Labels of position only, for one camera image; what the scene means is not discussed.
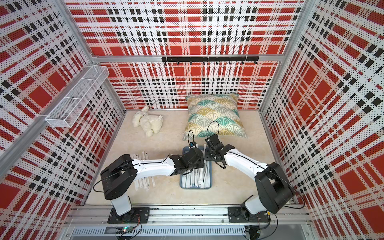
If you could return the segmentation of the blue plastic storage tray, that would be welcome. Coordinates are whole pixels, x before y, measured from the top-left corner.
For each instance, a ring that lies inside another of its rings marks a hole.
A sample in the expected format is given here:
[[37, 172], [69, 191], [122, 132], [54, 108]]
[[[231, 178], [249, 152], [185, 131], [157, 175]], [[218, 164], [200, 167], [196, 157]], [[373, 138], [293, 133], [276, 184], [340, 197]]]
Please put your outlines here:
[[187, 175], [181, 175], [180, 187], [182, 189], [210, 189], [213, 185], [212, 163], [203, 161], [204, 167], [194, 169]]

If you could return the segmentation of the white paper straw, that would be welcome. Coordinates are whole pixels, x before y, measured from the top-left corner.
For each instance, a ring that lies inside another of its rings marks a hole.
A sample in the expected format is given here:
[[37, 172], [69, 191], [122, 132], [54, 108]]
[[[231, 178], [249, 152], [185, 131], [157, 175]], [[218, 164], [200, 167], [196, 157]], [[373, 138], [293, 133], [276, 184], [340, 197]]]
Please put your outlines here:
[[205, 172], [204, 172], [204, 176], [203, 176], [203, 187], [206, 188], [207, 187], [207, 183], [210, 182], [209, 180], [209, 170], [210, 170], [210, 167], [209, 167], [209, 164], [207, 163], [205, 165]]

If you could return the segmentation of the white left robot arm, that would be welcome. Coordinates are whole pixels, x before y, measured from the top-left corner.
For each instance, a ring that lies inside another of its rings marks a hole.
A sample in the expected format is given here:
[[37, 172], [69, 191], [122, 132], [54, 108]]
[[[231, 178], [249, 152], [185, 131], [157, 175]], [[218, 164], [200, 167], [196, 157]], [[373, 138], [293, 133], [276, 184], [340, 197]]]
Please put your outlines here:
[[168, 155], [164, 159], [148, 161], [124, 154], [101, 171], [103, 193], [105, 199], [111, 201], [116, 214], [124, 216], [132, 212], [127, 190], [134, 181], [153, 176], [186, 175], [203, 167], [204, 154], [197, 147], [191, 147], [183, 155]]

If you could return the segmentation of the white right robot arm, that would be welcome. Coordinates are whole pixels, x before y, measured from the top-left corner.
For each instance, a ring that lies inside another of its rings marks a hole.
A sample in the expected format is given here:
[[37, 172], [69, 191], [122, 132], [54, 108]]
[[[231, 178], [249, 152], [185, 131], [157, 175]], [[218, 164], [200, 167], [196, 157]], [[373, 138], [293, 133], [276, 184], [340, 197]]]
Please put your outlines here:
[[276, 214], [293, 198], [294, 188], [289, 183], [283, 169], [277, 163], [266, 164], [256, 161], [232, 145], [224, 145], [217, 134], [205, 139], [207, 148], [205, 160], [225, 169], [236, 168], [256, 183], [257, 195], [251, 196], [241, 204], [241, 214], [249, 218], [261, 212]]

